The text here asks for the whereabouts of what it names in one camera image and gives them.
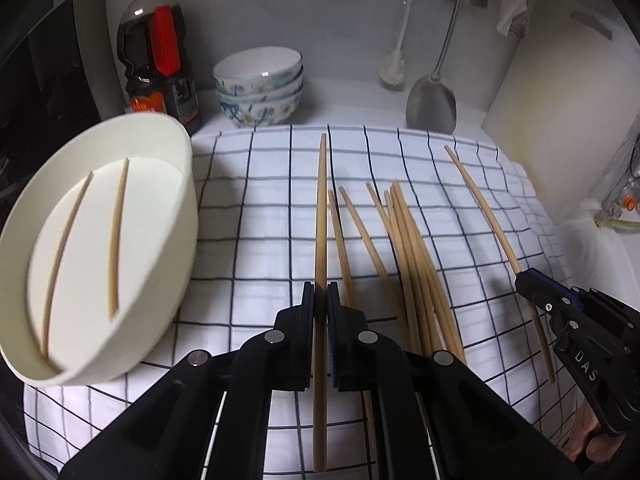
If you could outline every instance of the silver rivet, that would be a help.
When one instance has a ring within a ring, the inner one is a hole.
[[[367,345],[371,345],[378,340],[378,334],[371,330],[363,330],[358,334],[358,340]]]
[[[436,361],[440,366],[449,366],[453,363],[453,355],[449,352],[440,350],[433,355],[433,360]]]
[[[264,339],[267,343],[280,343],[284,341],[284,332],[280,330],[269,330],[264,333]]]
[[[204,350],[194,350],[187,356],[187,361],[191,366],[200,366],[209,360],[209,356]]]

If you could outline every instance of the finger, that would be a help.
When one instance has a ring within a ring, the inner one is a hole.
[[[591,431],[595,430],[598,426],[598,418],[591,409],[588,402],[583,402],[580,408],[575,412],[574,424],[571,428],[569,441],[562,448],[564,455],[571,460],[575,461],[576,458],[583,452],[587,446],[587,440]]]
[[[587,446],[587,458],[595,463],[603,463],[611,460],[626,435],[609,436],[599,435],[590,441]]]

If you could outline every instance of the stacked bowls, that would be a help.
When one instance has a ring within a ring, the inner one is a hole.
[[[300,104],[302,72],[302,54],[293,48],[243,50],[214,67],[216,97],[237,126],[278,124]]]

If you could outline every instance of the wall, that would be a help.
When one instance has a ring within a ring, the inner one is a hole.
[[[131,0],[106,0],[114,44]],[[179,0],[198,88],[212,88],[215,63],[251,46],[285,44],[304,56],[307,78],[377,84],[378,62],[396,42],[403,0]],[[606,15],[609,0],[580,0]],[[457,99],[486,111],[506,73],[517,39],[495,30],[500,0],[462,10],[443,76]],[[436,62],[452,3],[414,0],[405,37],[405,89]],[[116,62],[122,79],[122,66]],[[402,101],[389,95],[391,101]]]

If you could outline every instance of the bowl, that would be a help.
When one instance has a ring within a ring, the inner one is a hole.
[[[286,46],[259,46],[237,52],[213,69],[216,88],[231,96],[263,94],[298,76],[302,54]]]
[[[275,101],[282,99],[283,97],[289,97],[300,90],[302,87],[302,74],[303,69],[300,69],[298,76],[290,83],[271,90],[262,94],[244,94],[239,96],[227,95],[221,91],[217,91],[217,96],[220,101],[225,103],[261,103],[264,101]]]
[[[236,126],[279,124],[298,108],[301,94],[302,87],[293,95],[272,101],[229,103],[216,91],[220,108]]]
[[[18,378],[36,387],[108,381],[153,349],[194,260],[191,157],[178,121],[145,112],[90,128],[34,175],[0,235],[0,350]]]

